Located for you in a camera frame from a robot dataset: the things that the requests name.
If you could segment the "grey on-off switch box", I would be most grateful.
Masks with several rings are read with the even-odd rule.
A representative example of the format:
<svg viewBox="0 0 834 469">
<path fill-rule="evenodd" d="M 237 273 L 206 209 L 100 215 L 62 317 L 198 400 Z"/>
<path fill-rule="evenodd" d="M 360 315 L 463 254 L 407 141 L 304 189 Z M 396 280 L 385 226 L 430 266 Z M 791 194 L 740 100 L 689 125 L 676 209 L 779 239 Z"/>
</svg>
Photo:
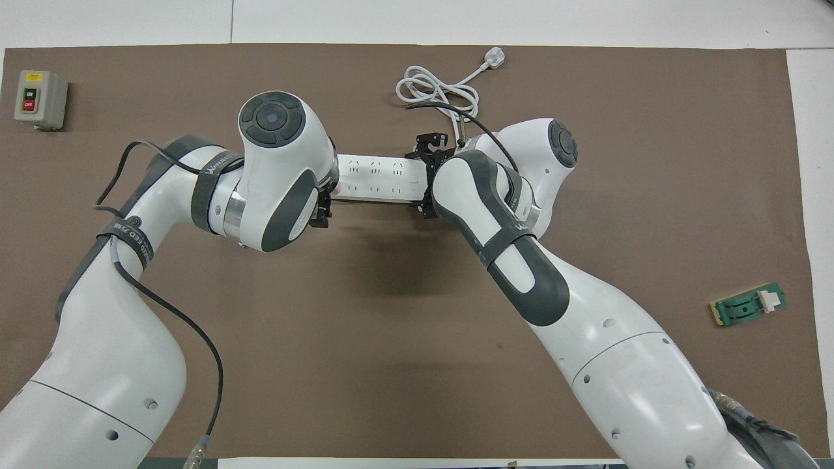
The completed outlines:
<svg viewBox="0 0 834 469">
<path fill-rule="evenodd" d="M 13 119 L 39 130 L 62 130 L 67 94 L 68 82 L 54 72 L 21 71 Z"/>
</svg>

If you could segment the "brown table mat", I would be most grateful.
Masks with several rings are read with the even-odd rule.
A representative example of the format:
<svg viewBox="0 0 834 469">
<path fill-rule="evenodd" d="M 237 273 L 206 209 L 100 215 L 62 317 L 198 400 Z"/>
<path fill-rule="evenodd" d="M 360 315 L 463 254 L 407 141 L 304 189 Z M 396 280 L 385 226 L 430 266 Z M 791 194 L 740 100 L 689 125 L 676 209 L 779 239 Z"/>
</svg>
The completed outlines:
<svg viewBox="0 0 834 469">
<path fill-rule="evenodd" d="M 201 134 L 234 151 L 242 104 L 287 90 L 339 152 L 400 157 L 446 132 L 394 85 L 483 48 L 224 44 L 8 50 L 0 96 L 0 409 L 57 332 L 57 298 L 108 221 L 127 143 Z M 474 85 L 491 130 L 556 118 L 576 169 L 541 242 L 637 301 L 708 387 L 828 456 L 786 54 L 507 48 Z M 19 74 L 68 82 L 62 130 L 13 119 Z M 343 204 L 274 253 L 177 225 L 143 284 L 220 351 L 212 457 L 613 457 L 464 238 L 405 206 Z M 777 283 L 786 305 L 718 326 L 710 303 Z"/>
</svg>

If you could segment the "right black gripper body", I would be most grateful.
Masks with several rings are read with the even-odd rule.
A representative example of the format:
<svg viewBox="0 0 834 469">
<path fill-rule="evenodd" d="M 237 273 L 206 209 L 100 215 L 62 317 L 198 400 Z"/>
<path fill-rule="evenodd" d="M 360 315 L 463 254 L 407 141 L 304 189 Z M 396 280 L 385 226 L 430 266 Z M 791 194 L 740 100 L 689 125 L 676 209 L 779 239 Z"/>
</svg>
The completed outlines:
<svg viewBox="0 0 834 469">
<path fill-rule="evenodd" d="M 425 166 L 425 181 L 427 183 L 425 196 L 431 195 L 435 175 L 440 166 L 446 163 L 455 152 L 454 148 L 431 150 L 429 147 L 417 147 L 413 152 L 404 155 L 409 160 L 419 160 Z"/>
</svg>

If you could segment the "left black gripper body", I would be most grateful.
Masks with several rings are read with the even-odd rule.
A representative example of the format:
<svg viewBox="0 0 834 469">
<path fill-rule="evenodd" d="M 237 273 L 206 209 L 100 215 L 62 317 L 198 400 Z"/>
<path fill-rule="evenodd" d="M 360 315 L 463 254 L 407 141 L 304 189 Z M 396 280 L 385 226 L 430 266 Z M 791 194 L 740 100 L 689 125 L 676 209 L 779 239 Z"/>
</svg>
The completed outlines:
<svg viewBox="0 0 834 469">
<path fill-rule="evenodd" d="M 329 184 L 319 190 L 316 208 L 309 220 L 310 227 L 328 228 L 330 225 L 330 218 L 332 217 L 332 211 L 330 209 L 332 204 L 331 193 L 334 188 L 335 186 L 333 184 Z"/>
</svg>

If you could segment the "green knife switch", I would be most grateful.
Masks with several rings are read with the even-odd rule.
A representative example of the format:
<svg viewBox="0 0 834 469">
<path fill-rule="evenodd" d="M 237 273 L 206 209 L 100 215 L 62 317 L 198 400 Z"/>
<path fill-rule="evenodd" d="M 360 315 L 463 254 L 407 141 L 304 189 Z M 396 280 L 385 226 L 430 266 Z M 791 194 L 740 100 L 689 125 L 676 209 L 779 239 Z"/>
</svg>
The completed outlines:
<svg viewBox="0 0 834 469">
<path fill-rule="evenodd" d="M 763 317 L 786 305 L 784 293 L 777 283 L 765 284 L 710 303 L 718 326 L 733 326 Z"/>
</svg>

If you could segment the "white power strip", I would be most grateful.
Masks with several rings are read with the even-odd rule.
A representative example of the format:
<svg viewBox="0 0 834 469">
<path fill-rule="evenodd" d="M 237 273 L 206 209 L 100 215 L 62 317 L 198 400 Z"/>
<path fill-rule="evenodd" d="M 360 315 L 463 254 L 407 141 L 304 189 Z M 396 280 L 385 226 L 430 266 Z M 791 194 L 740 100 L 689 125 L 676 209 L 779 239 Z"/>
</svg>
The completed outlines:
<svg viewBox="0 0 834 469">
<path fill-rule="evenodd" d="M 339 154 L 336 200 L 408 204 L 428 189 L 425 163 L 415 158 Z"/>
</svg>

